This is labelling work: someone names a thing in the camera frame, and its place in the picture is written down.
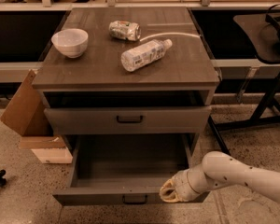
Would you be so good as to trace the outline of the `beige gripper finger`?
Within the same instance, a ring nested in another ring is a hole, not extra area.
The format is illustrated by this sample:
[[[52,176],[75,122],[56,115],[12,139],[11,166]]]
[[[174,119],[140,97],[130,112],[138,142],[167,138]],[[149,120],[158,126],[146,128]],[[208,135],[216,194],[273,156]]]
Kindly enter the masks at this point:
[[[162,190],[160,197],[166,203],[178,203],[180,201],[179,196],[174,190]]]
[[[161,187],[161,193],[172,193],[174,190],[174,183],[171,179],[168,179]]]

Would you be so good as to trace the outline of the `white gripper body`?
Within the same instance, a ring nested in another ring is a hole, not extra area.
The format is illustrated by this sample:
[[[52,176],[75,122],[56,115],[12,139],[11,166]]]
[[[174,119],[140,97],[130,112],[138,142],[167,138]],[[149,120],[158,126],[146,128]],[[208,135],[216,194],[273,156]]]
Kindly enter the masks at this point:
[[[173,194],[176,202],[190,202],[195,200],[199,193],[194,189],[191,184],[190,170],[177,172],[172,177]]]

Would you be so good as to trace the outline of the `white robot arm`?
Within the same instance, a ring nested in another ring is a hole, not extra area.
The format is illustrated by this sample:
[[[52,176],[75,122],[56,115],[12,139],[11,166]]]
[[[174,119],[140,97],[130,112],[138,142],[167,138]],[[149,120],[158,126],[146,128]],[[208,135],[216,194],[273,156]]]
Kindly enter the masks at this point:
[[[203,193],[241,185],[280,203],[280,173],[246,165],[219,151],[207,153],[202,162],[179,171],[160,189],[167,203],[194,201]]]

